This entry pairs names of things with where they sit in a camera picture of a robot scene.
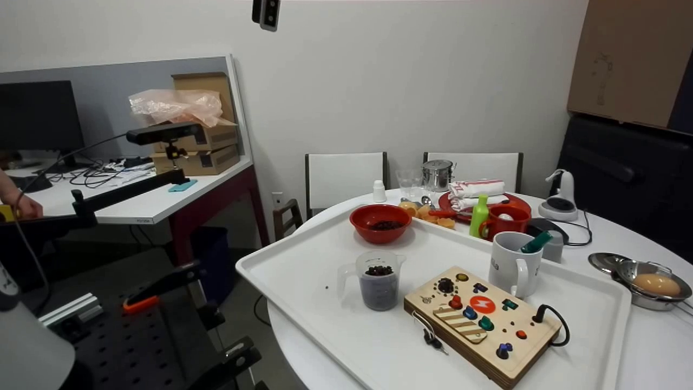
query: chair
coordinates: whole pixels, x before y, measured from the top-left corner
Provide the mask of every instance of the chair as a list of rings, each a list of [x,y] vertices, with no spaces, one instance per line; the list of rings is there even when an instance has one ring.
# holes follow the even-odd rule
[[[520,191],[521,153],[424,151],[427,160],[451,160],[455,180],[502,180],[507,191]]]
[[[306,210],[307,217],[345,199],[373,191],[375,180],[388,188],[388,153],[306,153]]]
[[[275,241],[282,241],[285,234],[304,225],[304,217],[297,199],[288,199],[282,208],[273,210],[275,221]]]

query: white desk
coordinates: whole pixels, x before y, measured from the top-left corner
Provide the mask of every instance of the white desk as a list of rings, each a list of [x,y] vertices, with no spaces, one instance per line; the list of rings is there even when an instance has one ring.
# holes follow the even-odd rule
[[[348,199],[337,203],[314,218],[306,227],[333,217],[343,210],[367,203],[371,195]],[[540,199],[524,197],[533,210],[537,210]],[[399,203],[399,191],[388,193],[390,203]],[[683,279],[693,281],[693,267],[669,250],[638,237],[621,225],[616,225],[600,217],[589,217],[594,242],[589,247],[565,247],[563,264],[589,272],[596,278],[609,278],[596,271],[586,255],[594,251],[624,253],[632,259],[652,259],[668,264]],[[572,241],[582,241],[586,234],[579,227],[565,227]],[[269,316],[273,322],[275,337],[307,387],[359,387],[353,377],[348,377],[304,329],[299,329],[282,309],[269,303]],[[620,387],[693,387],[691,377],[691,353],[693,353],[693,316],[671,309],[671,311],[650,311],[644,307],[632,307],[626,347],[621,357]]]
[[[80,188],[84,199],[112,191],[116,187],[132,184],[137,180],[152,177],[141,172],[121,173],[120,180],[106,181],[98,188],[74,187],[70,180],[55,181],[46,191],[30,193],[32,199],[43,203],[46,217],[64,217],[74,215],[72,191]],[[177,263],[190,263],[193,250],[188,237],[193,229],[204,225],[230,201],[241,195],[249,195],[254,203],[256,225],[259,229],[263,245],[269,245],[269,232],[265,223],[265,210],[256,177],[256,167],[249,155],[242,155],[234,167],[226,169],[219,175],[190,175],[197,180],[193,187],[180,193],[172,193],[172,184],[159,187],[153,191],[141,193],[126,201],[112,203],[95,212],[100,225],[153,225],[170,218],[173,251]]]

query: wooden board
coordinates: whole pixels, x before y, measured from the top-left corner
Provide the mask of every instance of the wooden board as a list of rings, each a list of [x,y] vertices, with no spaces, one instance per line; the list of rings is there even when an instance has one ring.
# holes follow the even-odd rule
[[[513,387],[560,329],[547,316],[533,321],[537,307],[459,267],[410,293],[404,309],[502,387]]]

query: white chair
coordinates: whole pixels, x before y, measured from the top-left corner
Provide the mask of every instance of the white chair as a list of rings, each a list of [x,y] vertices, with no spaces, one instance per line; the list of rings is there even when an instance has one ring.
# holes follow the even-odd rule
[[[375,180],[384,180],[388,188],[385,164],[385,151],[306,153],[307,217],[345,199],[371,193]]]
[[[427,160],[451,160],[455,180],[502,180],[507,191],[520,191],[521,153],[465,153],[465,151],[424,151]]]

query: cardboard box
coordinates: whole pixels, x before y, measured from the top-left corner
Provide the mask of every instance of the cardboard box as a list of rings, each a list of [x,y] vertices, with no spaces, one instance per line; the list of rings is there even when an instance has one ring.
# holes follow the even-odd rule
[[[230,87],[230,77],[223,72],[212,74],[173,74],[173,89],[194,89],[194,91],[217,91],[220,99],[220,117],[232,122],[232,126],[215,126],[206,127],[194,137],[186,137],[175,141],[177,148],[186,151],[207,151],[220,149],[239,142],[239,122],[236,107]],[[153,146],[153,153],[165,153],[166,146]]]
[[[217,91],[226,120],[239,123],[230,77],[223,72],[211,74],[173,74],[173,89]]]
[[[212,151],[190,151],[186,158],[172,163],[166,153],[152,153],[155,173],[181,169],[186,175],[217,175],[241,160],[236,146],[212,149]]]
[[[693,132],[693,2],[589,0],[567,108]]]

